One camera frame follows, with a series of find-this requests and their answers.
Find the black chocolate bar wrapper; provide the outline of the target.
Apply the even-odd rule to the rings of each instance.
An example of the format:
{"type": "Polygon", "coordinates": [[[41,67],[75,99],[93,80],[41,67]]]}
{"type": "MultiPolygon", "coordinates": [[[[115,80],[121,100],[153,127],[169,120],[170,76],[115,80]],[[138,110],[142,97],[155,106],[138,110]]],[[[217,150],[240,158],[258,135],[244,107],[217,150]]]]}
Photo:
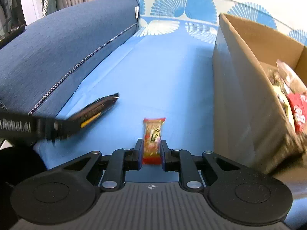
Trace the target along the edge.
{"type": "Polygon", "coordinates": [[[68,136],[78,133],[83,128],[87,127],[99,117],[104,115],[108,110],[113,108],[116,101],[119,99],[119,93],[105,96],[88,104],[80,111],[74,113],[67,118],[68,123],[65,124],[65,131],[68,136]]]}

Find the small red candy pack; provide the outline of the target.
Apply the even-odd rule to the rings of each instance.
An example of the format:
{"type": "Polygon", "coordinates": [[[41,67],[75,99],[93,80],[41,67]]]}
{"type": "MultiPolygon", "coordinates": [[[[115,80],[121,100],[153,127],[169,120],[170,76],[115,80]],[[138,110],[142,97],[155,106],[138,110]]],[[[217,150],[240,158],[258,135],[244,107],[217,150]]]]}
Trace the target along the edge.
{"type": "Polygon", "coordinates": [[[160,165],[160,142],[161,142],[161,130],[162,125],[165,122],[165,118],[143,120],[145,126],[144,133],[144,153],[143,164],[146,165],[160,165]]]}

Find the red wafer snack pack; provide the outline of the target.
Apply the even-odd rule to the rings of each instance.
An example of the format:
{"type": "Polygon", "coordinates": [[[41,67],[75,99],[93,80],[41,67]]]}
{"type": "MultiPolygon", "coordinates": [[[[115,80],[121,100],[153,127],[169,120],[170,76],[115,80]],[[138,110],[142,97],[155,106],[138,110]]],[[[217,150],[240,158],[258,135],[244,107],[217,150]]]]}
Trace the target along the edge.
{"type": "Polygon", "coordinates": [[[306,94],[288,94],[287,99],[294,118],[296,133],[304,132],[306,128],[306,94]]]}

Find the brown cardboard box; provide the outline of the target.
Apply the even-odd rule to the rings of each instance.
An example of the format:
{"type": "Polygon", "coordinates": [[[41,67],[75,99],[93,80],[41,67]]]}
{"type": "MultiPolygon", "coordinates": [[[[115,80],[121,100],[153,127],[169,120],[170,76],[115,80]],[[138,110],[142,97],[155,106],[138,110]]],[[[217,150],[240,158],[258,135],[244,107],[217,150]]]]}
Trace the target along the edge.
{"type": "Polygon", "coordinates": [[[306,135],[288,121],[266,72],[286,62],[306,81],[306,46],[254,21],[220,14],[212,65],[214,150],[263,173],[306,167],[306,135]]]}

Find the black smartphone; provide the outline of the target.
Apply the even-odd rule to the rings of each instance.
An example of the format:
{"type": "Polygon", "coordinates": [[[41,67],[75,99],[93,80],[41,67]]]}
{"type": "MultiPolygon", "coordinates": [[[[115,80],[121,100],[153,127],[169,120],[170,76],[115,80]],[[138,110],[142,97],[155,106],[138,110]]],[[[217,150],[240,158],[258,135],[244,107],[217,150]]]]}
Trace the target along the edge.
{"type": "Polygon", "coordinates": [[[21,35],[24,32],[25,28],[26,26],[23,24],[23,25],[20,25],[20,26],[17,26],[11,29],[10,31],[5,33],[3,36],[1,36],[0,49],[2,49],[4,46],[6,46],[8,43],[10,43],[12,40],[14,40],[19,35],[21,35]]]}

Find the clear nut snack pack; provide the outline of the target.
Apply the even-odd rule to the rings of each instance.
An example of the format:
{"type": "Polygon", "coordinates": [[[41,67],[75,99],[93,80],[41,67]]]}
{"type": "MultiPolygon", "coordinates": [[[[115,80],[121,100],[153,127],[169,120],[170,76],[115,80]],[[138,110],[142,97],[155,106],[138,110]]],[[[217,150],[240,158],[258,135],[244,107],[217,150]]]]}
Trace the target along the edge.
{"type": "Polygon", "coordinates": [[[278,72],[286,85],[295,94],[306,93],[306,86],[296,72],[285,62],[277,59],[278,72]]]}

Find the blue patterned sofa cover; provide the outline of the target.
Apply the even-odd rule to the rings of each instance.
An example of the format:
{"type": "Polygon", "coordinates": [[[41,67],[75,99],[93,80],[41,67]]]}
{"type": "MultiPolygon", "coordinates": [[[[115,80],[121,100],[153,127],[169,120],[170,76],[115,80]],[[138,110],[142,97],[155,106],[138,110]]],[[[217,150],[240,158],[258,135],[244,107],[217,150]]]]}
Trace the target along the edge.
{"type": "MultiPolygon", "coordinates": [[[[77,135],[35,149],[51,169],[90,151],[133,147],[144,118],[165,118],[161,135],[193,155],[214,150],[212,57],[220,14],[277,30],[306,46],[306,0],[139,0],[137,32],[103,60],[59,112],[68,117],[100,96],[118,92],[105,116],[77,135]]],[[[286,222],[306,229],[306,167],[281,164],[270,174],[292,191],[286,222]]]]}

